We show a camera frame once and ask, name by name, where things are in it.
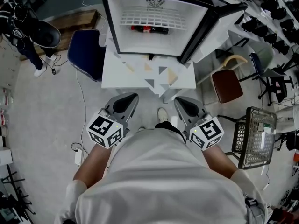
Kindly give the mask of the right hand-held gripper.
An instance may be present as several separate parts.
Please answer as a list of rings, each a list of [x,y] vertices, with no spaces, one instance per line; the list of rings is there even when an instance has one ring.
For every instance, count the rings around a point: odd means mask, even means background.
[[[195,143],[202,151],[220,142],[224,130],[216,117],[206,113],[199,100],[177,96],[174,99],[174,106],[185,124],[184,134],[190,142]]]

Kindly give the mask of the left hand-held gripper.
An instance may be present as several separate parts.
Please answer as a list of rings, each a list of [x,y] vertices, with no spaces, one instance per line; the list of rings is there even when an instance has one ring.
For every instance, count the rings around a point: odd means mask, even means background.
[[[127,121],[133,116],[138,103],[139,96],[133,92],[111,98],[105,108],[96,112],[89,121],[86,131],[90,139],[106,149],[121,142],[126,136]]]

